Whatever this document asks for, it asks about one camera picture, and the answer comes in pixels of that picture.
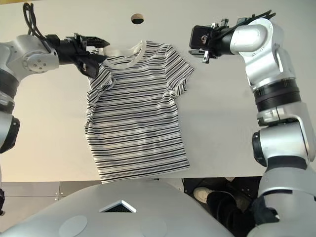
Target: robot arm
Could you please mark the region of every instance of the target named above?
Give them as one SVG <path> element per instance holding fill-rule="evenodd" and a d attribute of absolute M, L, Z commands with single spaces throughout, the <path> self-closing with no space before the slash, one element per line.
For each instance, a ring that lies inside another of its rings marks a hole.
<path fill-rule="evenodd" d="M 99 73 L 99 63 L 106 57 L 91 54 L 87 46 L 103 48 L 109 45 L 103 39 L 79 34 L 65 40 L 60 40 L 56 35 L 44 37 L 36 26 L 33 4 L 25 3 L 23 12 L 29 34 L 0 43 L 0 153 L 14 146 L 19 131 L 20 122 L 11 114 L 14 96 L 22 79 L 64 64 L 75 64 L 82 74 L 95 78 Z"/>
<path fill-rule="evenodd" d="M 203 49 L 203 62 L 223 54 L 243 57 L 249 86 L 264 127 L 252 136 L 254 158 L 267 167 L 253 204 L 257 227 L 249 237 L 315 236 L 316 139 L 307 106 L 301 101 L 283 31 L 269 19 L 275 14 L 238 20 L 235 27 L 195 26 L 190 47 Z"/>

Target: white tabletop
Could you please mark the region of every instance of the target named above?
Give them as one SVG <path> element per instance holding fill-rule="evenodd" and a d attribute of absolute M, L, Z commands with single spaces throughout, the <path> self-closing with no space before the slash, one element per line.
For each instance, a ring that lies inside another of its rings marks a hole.
<path fill-rule="evenodd" d="M 194 25 L 260 14 L 270 8 L 284 29 L 284 48 L 292 56 L 302 99 L 316 121 L 314 68 L 316 1 L 266 0 L 47 0 L 35 1 L 41 32 L 61 39 L 79 33 L 129 48 L 142 39 L 172 44 L 196 69 L 189 90 L 178 99 L 181 132 L 191 169 L 160 177 L 231 177 L 262 175 L 252 156 L 251 136 L 258 130 L 256 106 L 244 63 L 223 56 L 209 65 L 189 53 Z M 144 15 L 134 25 L 130 17 Z M 22 4 L 0 5 L 0 41 L 27 32 Z M 74 65 L 25 78 L 15 97 L 13 115 L 21 127 L 16 146 L 1 155 L 3 182 L 97 180 L 84 136 L 87 79 Z"/>

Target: black mesh grille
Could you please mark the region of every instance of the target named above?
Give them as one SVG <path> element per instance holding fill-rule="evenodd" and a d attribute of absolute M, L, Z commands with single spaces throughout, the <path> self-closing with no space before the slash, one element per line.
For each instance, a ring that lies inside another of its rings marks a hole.
<path fill-rule="evenodd" d="M 122 204 L 119 204 L 115 207 L 112 207 L 109 210 L 103 211 L 103 212 L 131 212 L 130 210 L 128 210 L 125 206 L 123 206 Z"/>

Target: shoe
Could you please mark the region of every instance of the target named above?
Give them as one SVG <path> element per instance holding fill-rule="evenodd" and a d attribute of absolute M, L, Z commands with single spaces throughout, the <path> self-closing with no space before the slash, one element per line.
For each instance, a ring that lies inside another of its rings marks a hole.
<path fill-rule="evenodd" d="M 198 187 L 193 190 L 193 196 L 195 197 L 196 200 L 206 203 L 207 196 L 213 192 L 213 190 L 210 190 L 206 187 Z"/>

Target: black and white stripes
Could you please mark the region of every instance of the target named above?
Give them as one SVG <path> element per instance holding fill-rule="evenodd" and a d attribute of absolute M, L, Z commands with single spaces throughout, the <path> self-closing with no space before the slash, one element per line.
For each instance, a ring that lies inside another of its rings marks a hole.
<path fill-rule="evenodd" d="M 193 68 L 172 46 L 151 41 L 100 66 L 88 79 L 85 132 L 102 183 L 189 168 L 175 99 Z"/>

